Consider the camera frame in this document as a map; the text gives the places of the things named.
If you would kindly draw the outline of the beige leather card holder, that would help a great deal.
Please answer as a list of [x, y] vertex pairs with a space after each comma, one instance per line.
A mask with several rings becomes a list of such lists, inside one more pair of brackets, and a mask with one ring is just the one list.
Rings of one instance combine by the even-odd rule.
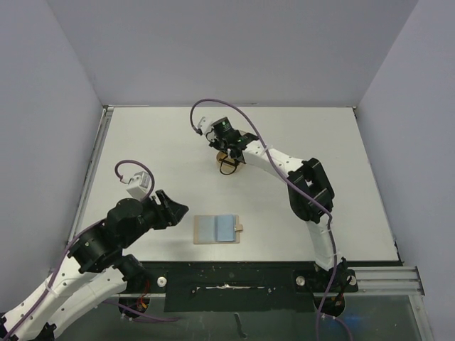
[[194, 244], [239, 244], [243, 226], [238, 215], [196, 215]]

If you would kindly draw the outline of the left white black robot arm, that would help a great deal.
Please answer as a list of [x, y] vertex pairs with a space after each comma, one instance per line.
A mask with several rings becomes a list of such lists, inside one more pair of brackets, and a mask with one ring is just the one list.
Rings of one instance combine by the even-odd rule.
[[39, 332], [67, 298], [96, 275], [112, 268], [120, 272], [119, 283], [130, 292], [145, 281], [143, 267], [123, 251], [150, 229], [177, 225], [188, 207], [171, 200], [162, 191], [143, 200], [120, 200], [107, 216], [79, 233], [66, 247], [54, 272], [20, 305], [1, 318], [4, 340], [20, 340]]

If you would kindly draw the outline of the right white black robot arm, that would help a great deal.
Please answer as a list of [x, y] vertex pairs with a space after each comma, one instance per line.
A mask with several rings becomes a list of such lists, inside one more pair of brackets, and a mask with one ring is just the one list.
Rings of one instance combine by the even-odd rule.
[[338, 268], [341, 257], [333, 243], [334, 190], [321, 164], [315, 158], [307, 161], [291, 157], [267, 145], [258, 131], [234, 129], [229, 119], [211, 121], [203, 117], [197, 132], [206, 137], [209, 146], [230, 157], [235, 165], [254, 166], [283, 180], [289, 194], [292, 212], [305, 221], [314, 247], [317, 284], [331, 291], [342, 281]]

